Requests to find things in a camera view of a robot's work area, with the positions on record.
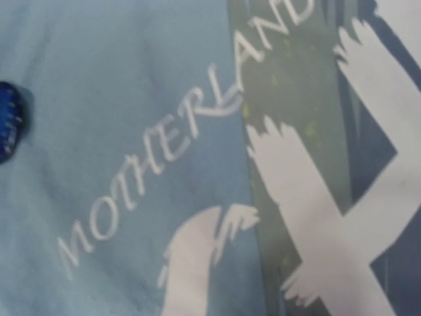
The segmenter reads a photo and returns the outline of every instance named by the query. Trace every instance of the blue object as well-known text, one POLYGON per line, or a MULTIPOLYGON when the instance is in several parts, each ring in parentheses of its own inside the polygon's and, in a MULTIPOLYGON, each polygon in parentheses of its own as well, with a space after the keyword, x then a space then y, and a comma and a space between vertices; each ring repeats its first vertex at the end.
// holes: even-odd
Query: blue object
POLYGON ((0 82, 0 162, 13 154, 22 123, 20 94, 12 85, 0 82))

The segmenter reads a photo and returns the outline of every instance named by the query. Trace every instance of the dark blue bead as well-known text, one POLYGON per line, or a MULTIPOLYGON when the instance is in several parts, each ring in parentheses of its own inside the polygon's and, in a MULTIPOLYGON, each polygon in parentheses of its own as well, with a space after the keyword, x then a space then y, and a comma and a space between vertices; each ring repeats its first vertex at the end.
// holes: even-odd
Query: dark blue bead
POLYGON ((23 125, 22 98, 7 82, 0 82, 0 162, 14 152, 23 125))

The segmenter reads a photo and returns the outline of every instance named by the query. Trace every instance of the blue fabric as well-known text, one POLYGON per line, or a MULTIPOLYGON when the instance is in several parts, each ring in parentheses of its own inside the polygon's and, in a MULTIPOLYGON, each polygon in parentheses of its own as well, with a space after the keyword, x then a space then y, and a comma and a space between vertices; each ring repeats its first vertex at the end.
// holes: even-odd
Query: blue fabric
MULTIPOLYGON (((26 92, 30 125, 0 167, 0 315, 154 315, 176 229, 208 207, 250 203, 241 113, 199 117, 184 156, 160 176, 147 172, 137 207, 119 200, 115 236, 89 235, 92 204, 110 194, 125 155, 145 157, 145 129, 170 113, 189 135, 177 110, 194 86, 215 102, 211 63, 222 91, 234 82, 226 15, 225 0, 1 2, 0 78, 26 92), (71 282, 57 238, 69 243, 75 221, 95 250, 78 244, 71 282)), ((212 272, 209 315, 263 315, 253 230, 227 247, 212 272)))

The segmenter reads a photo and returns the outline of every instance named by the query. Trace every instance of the blue oval object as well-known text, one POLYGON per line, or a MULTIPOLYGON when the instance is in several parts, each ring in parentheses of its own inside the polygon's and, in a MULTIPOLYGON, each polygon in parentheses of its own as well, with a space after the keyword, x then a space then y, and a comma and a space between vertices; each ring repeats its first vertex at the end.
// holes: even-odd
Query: blue oval object
POLYGON ((14 153, 22 125, 22 97, 11 84, 0 82, 0 162, 14 153))

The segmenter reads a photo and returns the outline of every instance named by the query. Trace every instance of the letter o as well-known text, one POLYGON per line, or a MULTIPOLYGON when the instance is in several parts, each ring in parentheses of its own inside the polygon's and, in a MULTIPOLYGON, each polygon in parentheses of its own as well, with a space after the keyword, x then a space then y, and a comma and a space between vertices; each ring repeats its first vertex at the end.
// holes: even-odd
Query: letter o
POLYGON ((108 240, 114 236, 118 228, 118 207, 115 204, 114 200, 109 196, 100 197, 95 201, 91 208, 91 214, 89 216, 89 227, 91 229, 92 236, 99 241, 108 240), (111 222, 110 227, 108 228, 105 234, 102 234, 97 225, 98 212, 102 204, 107 204, 111 211, 111 222))

